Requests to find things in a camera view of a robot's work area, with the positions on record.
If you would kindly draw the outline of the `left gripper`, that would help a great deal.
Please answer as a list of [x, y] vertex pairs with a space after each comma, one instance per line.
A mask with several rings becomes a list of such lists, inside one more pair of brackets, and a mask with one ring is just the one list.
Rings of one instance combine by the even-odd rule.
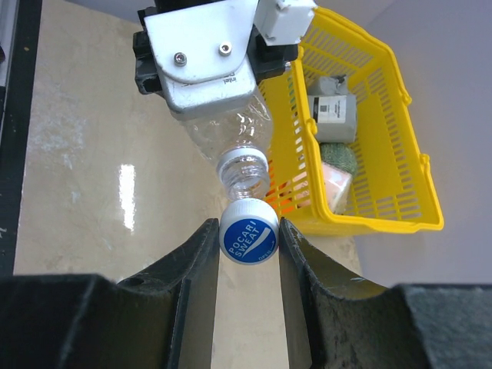
[[[133, 51], [135, 54], [135, 83], [143, 95], [152, 93], [161, 95], [162, 87], [157, 67], [151, 53], [151, 45], [145, 27], [145, 17], [185, 9], [185, 7], [147, 7], [138, 11], [143, 27], [142, 31], [133, 34]], [[255, 25], [249, 37], [248, 60], [254, 72], [256, 83], [283, 75], [288, 63], [298, 58], [297, 45], [268, 46]]]

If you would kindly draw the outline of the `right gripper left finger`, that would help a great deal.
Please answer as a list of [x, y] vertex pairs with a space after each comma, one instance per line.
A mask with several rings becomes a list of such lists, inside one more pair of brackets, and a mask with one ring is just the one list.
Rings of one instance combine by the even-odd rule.
[[1, 280], [3, 368], [208, 368], [218, 221], [119, 282], [99, 274]]

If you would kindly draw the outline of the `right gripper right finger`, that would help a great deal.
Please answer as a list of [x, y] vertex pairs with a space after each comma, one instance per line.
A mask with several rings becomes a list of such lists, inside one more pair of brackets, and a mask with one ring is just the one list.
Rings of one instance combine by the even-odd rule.
[[292, 368], [489, 368], [488, 284], [369, 281], [287, 219], [279, 265]]

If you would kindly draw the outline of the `clear bottle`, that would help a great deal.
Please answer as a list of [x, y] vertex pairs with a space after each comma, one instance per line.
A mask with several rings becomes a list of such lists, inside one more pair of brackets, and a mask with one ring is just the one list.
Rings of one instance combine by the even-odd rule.
[[181, 125], [214, 167], [230, 201], [264, 198], [270, 189], [267, 151], [273, 120], [259, 91], [244, 107]]

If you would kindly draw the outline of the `blue Pocari Sweat cap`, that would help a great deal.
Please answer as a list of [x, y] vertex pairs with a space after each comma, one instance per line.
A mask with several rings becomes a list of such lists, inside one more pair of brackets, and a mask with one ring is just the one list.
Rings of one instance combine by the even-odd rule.
[[237, 264], [260, 264], [278, 249], [278, 232], [278, 217], [267, 202], [243, 198], [231, 202], [222, 213], [220, 247]]

